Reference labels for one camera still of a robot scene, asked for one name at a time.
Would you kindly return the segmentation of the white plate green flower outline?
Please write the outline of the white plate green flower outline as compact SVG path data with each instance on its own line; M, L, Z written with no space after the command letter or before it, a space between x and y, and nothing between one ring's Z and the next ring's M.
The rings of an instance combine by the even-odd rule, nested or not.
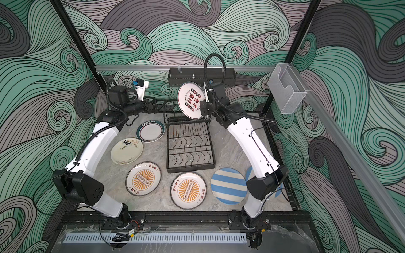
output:
M206 83L204 83L204 93L205 93L205 101L206 101L206 103L209 103L209 102L212 102L212 96L210 95L210 89L209 89L209 86L206 84Z

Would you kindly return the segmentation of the white plate red characters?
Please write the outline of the white plate red characters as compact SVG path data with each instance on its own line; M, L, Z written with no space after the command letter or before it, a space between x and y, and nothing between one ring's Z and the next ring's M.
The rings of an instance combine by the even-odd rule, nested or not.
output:
M178 105L182 113L192 120L203 118L200 101L205 100L203 89L193 82L184 83L178 90Z

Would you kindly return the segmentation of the blue striped plate large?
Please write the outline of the blue striped plate large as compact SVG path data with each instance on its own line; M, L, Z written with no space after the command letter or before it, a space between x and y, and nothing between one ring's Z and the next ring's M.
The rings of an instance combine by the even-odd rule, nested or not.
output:
M211 178L213 195L222 203L237 205L247 196L244 176L233 168L221 168Z

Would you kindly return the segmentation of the black wire dish rack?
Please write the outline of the black wire dish rack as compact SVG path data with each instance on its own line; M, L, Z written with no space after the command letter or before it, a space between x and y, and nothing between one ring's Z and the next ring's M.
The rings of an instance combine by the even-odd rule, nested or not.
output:
M215 168L216 159L209 124L210 116L193 120L180 110L177 101L165 100L160 107L167 133L168 173Z

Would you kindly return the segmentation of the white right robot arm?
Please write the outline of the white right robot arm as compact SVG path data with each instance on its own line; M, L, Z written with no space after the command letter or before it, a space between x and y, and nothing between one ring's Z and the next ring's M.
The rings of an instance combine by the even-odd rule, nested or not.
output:
M217 57L222 64L221 80L215 82L208 75L208 62ZM200 102L201 115L214 116L236 139L244 154L247 156L254 177L246 183L248 189L247 202L241 210L241 220L247 229L258 226L263 207L270 196L283 192L282 182L287 178L289 170L268 152L253 128L251 121L256 120L276 124L275 120L248 115L238 103L231 104L226 96L224 85L226 80L226 64L217 53L210 54L203 66L203 90L206 98Z

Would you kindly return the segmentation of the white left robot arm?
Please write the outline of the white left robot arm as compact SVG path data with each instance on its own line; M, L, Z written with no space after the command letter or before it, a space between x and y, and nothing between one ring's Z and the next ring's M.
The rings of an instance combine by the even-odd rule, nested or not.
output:
M52 181L64 200L87 205L106 217L123 219L128 209L104 191L94 178L96 168L112 140L130 116L153 113L156 105L144 98L149 82L135 79L132 87L114 84L107 91L107 108L97 118L95 128L76 157Z

